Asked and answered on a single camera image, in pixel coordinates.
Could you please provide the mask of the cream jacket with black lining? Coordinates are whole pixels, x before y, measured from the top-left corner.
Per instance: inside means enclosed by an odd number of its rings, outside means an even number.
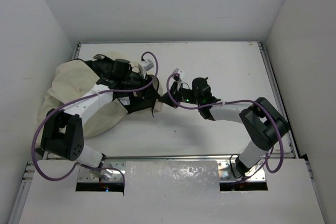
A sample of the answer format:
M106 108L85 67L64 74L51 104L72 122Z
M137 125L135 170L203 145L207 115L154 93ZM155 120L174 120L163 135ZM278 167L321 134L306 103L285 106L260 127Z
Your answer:
M86 96L99 78L108 78L112 74L113 65L118 59L124 60L124 57L111 52L107 56L96 55L94 60L76 59L59 65L56 68L51 88L45 94L37 122L40 124L51 109ZM130 105L114 100L100 108L83 125L84 137L92 138L110 130L127 114L147 109L153 112L162 111L163 103L156 98L145 101L137 94L132 99L134 101Z

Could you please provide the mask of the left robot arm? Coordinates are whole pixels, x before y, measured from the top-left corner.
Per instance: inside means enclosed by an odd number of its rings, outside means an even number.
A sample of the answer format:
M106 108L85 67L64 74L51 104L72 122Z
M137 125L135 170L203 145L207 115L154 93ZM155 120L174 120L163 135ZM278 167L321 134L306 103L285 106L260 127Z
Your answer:
M43 106L41 148L100 168L105 155L88 147L85 139L110 130L128 114L155 107L160 82L149 73L153 67L151 60L133 66L104 55L60 65Z

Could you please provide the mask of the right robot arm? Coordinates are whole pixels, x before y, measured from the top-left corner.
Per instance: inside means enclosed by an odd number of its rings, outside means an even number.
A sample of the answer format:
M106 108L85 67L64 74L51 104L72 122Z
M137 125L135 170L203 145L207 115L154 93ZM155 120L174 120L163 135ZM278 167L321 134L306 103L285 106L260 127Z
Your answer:
M282 137L290 131L290 124L266 98L224 102L213 96L206 78L195 78L190 89L182 88L178 73L171 74L168 80L173 83L166 83L162 103L197 110L205 120L236 122L245 127L251 140L235 159L240 176L245 176L262 157L268 158L276 144L283 150Z

